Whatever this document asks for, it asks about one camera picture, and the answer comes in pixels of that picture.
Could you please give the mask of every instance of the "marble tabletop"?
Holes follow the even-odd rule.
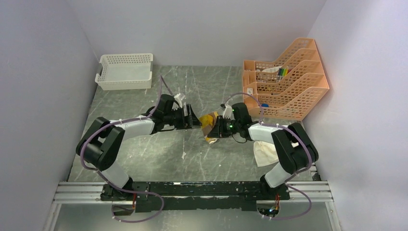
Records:
[[[157,100],[159,74],[174,94],[186,95],[184,101],[191,104],[197,117],[220,112],[225,99],[242,91],[242,67],[155,65],[151,89],[103,91],[98,87],[84,131],[100,116],[117,120],[145,113]],[[163,93],[168,93],[164,86]],[[242,97],[237,96],[233,102],[242,102]],[[268,119],[267,122],[288,125],[294,121]],[[224,138],[209,144],[200,129],[175,130],[124,141],[116,160],[134,181],[259,180],[274,165],[257,167],[253,143],[240,144]],[[312,180],[312,176],[306,171],[294,180]],[[95,172],[85,170],[76,155],[69,181],[102,179]]]

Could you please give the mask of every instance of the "white cloth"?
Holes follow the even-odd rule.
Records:
[[[279,161],[275,145],[268,142],[255,141],[254,155],[258,167],[271,165]]]

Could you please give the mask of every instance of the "robotic arm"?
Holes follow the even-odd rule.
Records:
[[[122,141],[161,131],[199,128],[201,126],[200,121],[195,116],[191,106],[182,102],[183,99],[184,95],[182,94],[175,97],[163,94],[150,118],[111,126],[99,133],[85,147],[85,161],[93,164],[105,178],[119,188],[134,190],[141,186],[145,187],[147,191],[162,195],[166,202],[165,210],[199,207],[203,209],[241,208],[242,210],[255,211],[256,200],[273,200],[276,195],[279,195],[281,200],[290,198],[284,182],[293,173],[308,165],[307,155],[300,145],[292,147],[292,142],[297,142],[297,140],[289,132],[253,122],[244,103],[236,103],[232,107],[227,106],[224,115],[217,117],[216,124],[208,137],[226,138],[239,133],[241,137],[250,141],[265,141],[275,144],[279,163],[270,172],[263,175],[260,181],[133,182],[133,179],[115,162]],[[143,117],[152,109],[153,107],[143,114]],[[97,118],[79,142],[76,153],[80,154],[83,144],[93,133],[111,122],[115,121],[103,117]],[[164,130],[165,125],[174,126],[174,128]],[[303,141],[311,154],[312,161],[317,161],[318,152],[302,126],[299,123],[293,123],[288,126],[288,129]],[[221,196],[226,197],[226,199],[223,200],[223,203],[219,203],[209,201],[207,199],[209,196]],[[204,207],[201,207],[200,200],[203,199],[206,201],[203,203]],[[101,200],[132,200],[132,195],[120,192],[107,184],[104,186]],[[148,195],[138,198],[137,201],[139,205],[146,203],[146,206],[138,206],[135,212],[157,210],[157,206],[161,204],[157,197],[148,197]]]

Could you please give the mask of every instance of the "white plastic basket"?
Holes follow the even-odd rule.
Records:
[[[103,90],[152,88],[153,54],[106,54],[99,60],[95,82]]]

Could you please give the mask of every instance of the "table surface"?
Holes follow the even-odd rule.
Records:
[[[157,100],[159,74],[174,94],[186,95],[184,101],[192,105],[197,117],[220,112],[224,100],[242,91],[242,67],[155,65],[151,89],[103,91],[98,87],[84,131],[100,116],[118,120],[145,113]],[[163,93],[168,93],[164,86]],[[237,96],[233,102],[242,102],[242,97]],[[267,122],[288,125],[295,121],[268,119]],[[134,181],[259,180],[274,165],[257,167],[253,143],[240,144],[225,138],[209,144],[200,129],[175,130],[124,141],[116,160]],[[312,176],[306,171],[294,180],[312,180]],[[95,172],[84,170],[76,155],[69,181],[102,179]]]

